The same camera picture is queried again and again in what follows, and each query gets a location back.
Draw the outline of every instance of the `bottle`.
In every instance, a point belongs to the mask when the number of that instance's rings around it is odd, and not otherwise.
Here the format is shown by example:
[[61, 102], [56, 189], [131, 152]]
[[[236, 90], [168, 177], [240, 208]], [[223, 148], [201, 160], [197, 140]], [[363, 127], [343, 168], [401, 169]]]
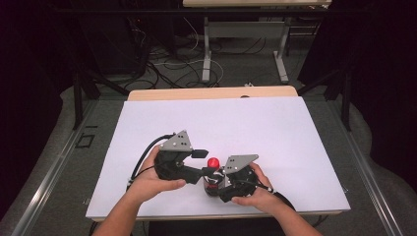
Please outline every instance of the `bottle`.
[[224, 188], [223, 167], [220, 167], [220, 162], [215, 157], [208, 160], [208, 167], [216, 170], [210, 176], [204, 177], [205, 191], [209, 196], [216, 197], [218, 196], [218, 190]]

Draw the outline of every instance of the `white paper sheet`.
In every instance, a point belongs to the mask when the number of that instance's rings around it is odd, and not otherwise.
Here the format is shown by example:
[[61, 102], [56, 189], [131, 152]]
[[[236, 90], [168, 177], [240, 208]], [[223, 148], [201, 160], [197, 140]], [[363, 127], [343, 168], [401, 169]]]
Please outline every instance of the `white paper sheet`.
[[[350, 206], [301, 97], [126, 101], [89, 204], [87, 217], [101, 218], [124, 194], [128, 178], [156, 138], [187, 130], [194, 148], [224, 165], [232, 154], [258, 154], [275, 189], [300, 212], [344, 211]], [[202, 168], [207, 159], [185, 159]], [[138, 216], [259, 214], [206, 195], [201, 179], [141, 206]]]

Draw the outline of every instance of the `red object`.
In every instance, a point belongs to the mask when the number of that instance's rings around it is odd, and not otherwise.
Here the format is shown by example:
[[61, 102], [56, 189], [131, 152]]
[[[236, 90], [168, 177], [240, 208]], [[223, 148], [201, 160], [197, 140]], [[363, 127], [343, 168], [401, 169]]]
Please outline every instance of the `red object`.
[[212, 168], [220, 168], [220, 161], [218, 161], [217, 158], [212, 157], [208, 160], [208, 167], [212, 167]]

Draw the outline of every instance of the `person's left hand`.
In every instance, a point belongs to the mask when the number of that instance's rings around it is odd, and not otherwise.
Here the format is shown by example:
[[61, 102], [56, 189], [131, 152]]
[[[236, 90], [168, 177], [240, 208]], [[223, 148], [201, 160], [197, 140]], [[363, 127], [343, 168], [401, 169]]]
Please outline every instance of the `person's left hand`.
[[[148, 157], [144, 160], [139, 172], [154, 166], [154, 160], [158, 152], [159, 146], [153, 147]], [[185, 180], [161, 180], [157, 176], [155, 169], [150, 168], [135, 179], [128, 193], [135, 195], [135, 199], [143, 203], [152, 199], [160, 192], [176, 190], [185, 185]]]

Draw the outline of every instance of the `table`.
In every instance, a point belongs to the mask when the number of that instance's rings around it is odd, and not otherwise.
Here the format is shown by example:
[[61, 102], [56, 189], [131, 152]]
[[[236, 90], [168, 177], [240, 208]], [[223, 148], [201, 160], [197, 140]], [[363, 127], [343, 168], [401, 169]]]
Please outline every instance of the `table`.
[[[350, 210], [303, 98], [293, 87], [183, 88], [131, 92], [86, 217], [103, 220], [124, 194], [147, 145], [180, 129], [187, 129], [194, 148], [207, 149], [223, 165], [231, 154], [258, 154], [256, 162], [299, 213]], [[206, 161], [188, 157], [185, 164], [201, 168]], [[137, 220], [265, 216], [255, 208], [208, 197], [201, 179], [148, 201]]]
[[[329, 5], [331, 0], [184, 0], [185, 7], [213, 8], [213, 7], [294, 7]], [[289, 33], [291, 19], [284, 22], [209, 22], [205, 17], [205, 60], [202, 81], [209, 81], [211, 51], [209, 39], [211, 37], [270, 37], [280, 38], [278, 50], [273, 51], [273, 57], [278, 69], [280, 81], [288, 84], [288, 76], [282, 61], [286, 39]]]

